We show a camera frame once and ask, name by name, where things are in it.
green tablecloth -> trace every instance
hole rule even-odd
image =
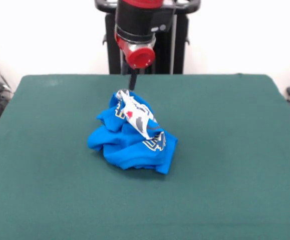
[[[290,240],[290,108],[261,75],[142,75],[167,176],[87,148],[118,75],[25,77],[0,120],[0,240]]]

blue shirt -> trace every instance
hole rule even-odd
[[[152,112],[147,102],[133,92],[128,94]],[[134,128],[122,111],[124,107],[124,101],[113,94],[109,108],[97,116],[102,125],[89,136],[88,147],[97,151],[102,149],[104,158],[123,170],[144,168],[167,174],[177,138],[152,119],[148,121],[146,129]],[[151,139],[143,137],[140,131],[147,131]]]

white wall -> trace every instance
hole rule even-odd
[[[28,74],[108,73],[104,16],[93,0],[0,0],[1,71],[14,88]],[[290,0],[202,0],[189,39],[186,74],[263,73],[290,86]]]

red print detail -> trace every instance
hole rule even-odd
[[[132,111],[128,111],[128,112],[127,112],[127,116],[128,116],[129,118],[131,118],[131,117],[133,116],[133,112],[132,112]]]

clothing pile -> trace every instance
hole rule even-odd
[[[88,147],[123,170],[155,169],[168,174],[177,138],[156,121],[150,105],[126,89],[114,93],[109,108],[97,116],[102,125],[88,137]]]

